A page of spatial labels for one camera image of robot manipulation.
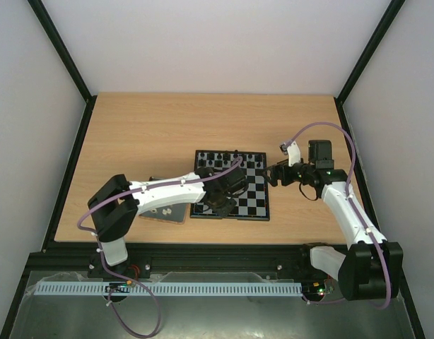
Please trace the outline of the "dark cork-edged tray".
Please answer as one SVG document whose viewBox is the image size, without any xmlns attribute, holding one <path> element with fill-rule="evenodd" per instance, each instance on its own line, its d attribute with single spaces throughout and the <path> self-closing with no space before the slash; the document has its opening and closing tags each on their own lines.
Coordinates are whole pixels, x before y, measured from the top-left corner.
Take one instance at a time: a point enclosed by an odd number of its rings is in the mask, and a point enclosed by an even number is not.
<svg viewBox="0 0 434 339">
<path fill-rule="evenodd" d="M 185 201 L 185 190 L 181 186 L 170 185 L 174 179 L 161 179 L 168 183 L 145 192 L 134 194 L 138 203 L 138 216 L 143 219 L 158 222 L 184 223 L 188 202 Z"/>
</svg>

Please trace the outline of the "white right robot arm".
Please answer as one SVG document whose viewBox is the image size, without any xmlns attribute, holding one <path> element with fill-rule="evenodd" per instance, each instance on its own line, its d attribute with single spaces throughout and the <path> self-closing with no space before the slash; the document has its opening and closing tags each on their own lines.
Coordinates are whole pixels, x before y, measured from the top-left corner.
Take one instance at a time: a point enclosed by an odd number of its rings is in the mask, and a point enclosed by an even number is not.
<svg viewBox="0 0 434 339">
<path fill-rule="evenodd" d="M 374 226 L 358 202 L 348 174 L 335 168 L 331 142 L 309 141 L 307 161 L 295 141 L 280 149 L 286 160 L 267 167 L 264 178 L 272 186 L 297 183 L 312 187 L 333 213 L 348 249 L 343 254 L 324 243 L 311 244 L 309 253 L 299 259 L 300 271 L 309 277 L 326 273 L 338 282 L 348 301 L 382 299 L 389 303 L 399 293 L 403 250 Z"/>
</svg>

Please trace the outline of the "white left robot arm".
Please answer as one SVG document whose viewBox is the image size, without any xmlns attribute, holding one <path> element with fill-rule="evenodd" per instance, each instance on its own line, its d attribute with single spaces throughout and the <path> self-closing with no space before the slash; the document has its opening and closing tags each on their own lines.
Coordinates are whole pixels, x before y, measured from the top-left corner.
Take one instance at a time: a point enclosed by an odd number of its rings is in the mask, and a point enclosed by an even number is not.
<svg viewBox="0 0 434 339">
<path fill-rule="evenodd" d="M 223 172 L 200 167 L 181 177 L 151 182 L 130 182 L 118 174 L 88 201 L 88 208 L 105 262 L 116 266 L 128 259 L 124 237 L 137 215 L 172 205 L 204 203 L 224 218 L 247 188 L 240 167 Z"/>
</svg>

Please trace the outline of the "black white chess board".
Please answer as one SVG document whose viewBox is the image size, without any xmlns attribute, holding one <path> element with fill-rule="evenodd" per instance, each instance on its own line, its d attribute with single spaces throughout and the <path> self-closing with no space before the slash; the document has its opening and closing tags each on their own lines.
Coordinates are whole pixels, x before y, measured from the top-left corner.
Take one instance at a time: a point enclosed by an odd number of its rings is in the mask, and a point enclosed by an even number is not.
<svg viewBox="0 0 434 339">
<path fill-rule="evenodd" d="M 266 153 L 239 150 L 197 150 L 194 168 L 215 174 L 231 167 L 238 158 L 242 159 L 238 169 L 228 178 L 218 180 L 225 189 L 224 200 L 219 206 L 226 217 L 236 220 L 270 220 L 268 183 L 262 176 L 266 169 Z"/>
</svg>

